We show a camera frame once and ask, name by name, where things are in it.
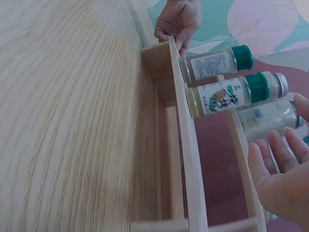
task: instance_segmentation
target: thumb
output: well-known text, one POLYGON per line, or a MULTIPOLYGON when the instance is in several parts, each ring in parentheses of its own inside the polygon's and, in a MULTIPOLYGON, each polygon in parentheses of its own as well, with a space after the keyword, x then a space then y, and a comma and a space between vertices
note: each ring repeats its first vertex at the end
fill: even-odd
POLYGON ((309 122, 309 100, 300 94, 295 94, 294 104, 299 115, 309 122))
POLYGON ((177 49, 180 50, 182 45, 191 39, 193 33, 196 31, 196 28, 194 25, 190 27, 184 28, 176 37, 176 46, 177 49))

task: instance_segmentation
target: palm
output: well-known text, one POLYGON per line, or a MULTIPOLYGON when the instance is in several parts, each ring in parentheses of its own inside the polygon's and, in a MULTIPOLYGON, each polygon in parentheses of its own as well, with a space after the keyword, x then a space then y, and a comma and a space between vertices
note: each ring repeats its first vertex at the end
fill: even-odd
MULTIPOLYGON (((295 95, 294 103, 308 122, 309 101, 295 95)), ((272 130, 268 140, 280 173, 276 171, 265 140, 249 146, 250 171, 263 207, 309 231, 309 147, 291 128, 285 130, 285 138, 300 164, 293 160, 280 135, 272 130)))
POLYGON ((159 16, 155 36, 159 42, 167 41, 173 36, 181 55, 185 55, 193 33, 200 27, 198 5, 193 1, 168 1, 159 16))

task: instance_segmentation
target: wooden spice rack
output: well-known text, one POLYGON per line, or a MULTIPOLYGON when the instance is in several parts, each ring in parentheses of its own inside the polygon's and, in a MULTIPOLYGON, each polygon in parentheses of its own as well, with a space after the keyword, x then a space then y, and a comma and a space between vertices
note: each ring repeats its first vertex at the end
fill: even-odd
MULTIPOLYGON (((131 222, 131 232, 266 232, 264 209, 257 197, 248 167, 248 143, 237 111, 226 112, 230 133, 237 155, 244 187, 249 218, 224 225, 208 227, 202 171, 197 146, 197 136, 190 116, 185 89, 187 88, 179 66, 179 53, 173 37, 141 51, 146 67, 154 80, 167 114, 178 122, 179 144, 169 152, 165 165, 160 161, 159 190, 161 216, 159 221, 131 222), (182 176, 180 157, 183 158, 188 218, 184 218, 182 176), (170 212, 169 218, 162 217, 170 212)), ((224 77, 209 79, 208 82, 222 81, 224 77)))

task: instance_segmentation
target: spice bottle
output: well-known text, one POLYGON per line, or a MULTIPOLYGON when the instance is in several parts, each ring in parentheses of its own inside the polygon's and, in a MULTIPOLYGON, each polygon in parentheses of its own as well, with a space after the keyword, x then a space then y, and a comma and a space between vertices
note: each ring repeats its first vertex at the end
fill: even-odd
POLYGON ((224 73, 251 69, 253 59, 246 45, 228 48, 218 53, 205 53, 180 59, 183 78, 187 84, 224 73))
POLYGON ((288 84, 283 74, 258 72, 255 75, 188 88, 186 96, 192 118, 198 118, 231 108, 273 101, 285 96, 287 92, 288 84))
POLYGON ((247 136, 248 143, 267 139, 272 129, 283 136, 284 128, 297 129, 304 119, 297 114, 293 101, 280 100, 239 111, 239 117, 247 136))

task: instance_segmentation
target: green plastic lid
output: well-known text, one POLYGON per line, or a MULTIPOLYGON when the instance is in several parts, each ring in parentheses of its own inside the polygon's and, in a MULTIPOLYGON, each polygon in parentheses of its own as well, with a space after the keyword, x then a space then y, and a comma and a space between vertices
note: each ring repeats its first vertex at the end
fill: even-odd
POLYGON ((304 137, 303 141, 309 146, 309 136, 304 137))
POLYGON ((247 45, 231 47, 237 62, 237 71, 249 70, 253 67, 251 51, 247 45))
POLYGON ((251 103, 266 101, 269 98, 269 86, 262 72, 255 75, 245 76, 251 91, 251 103))

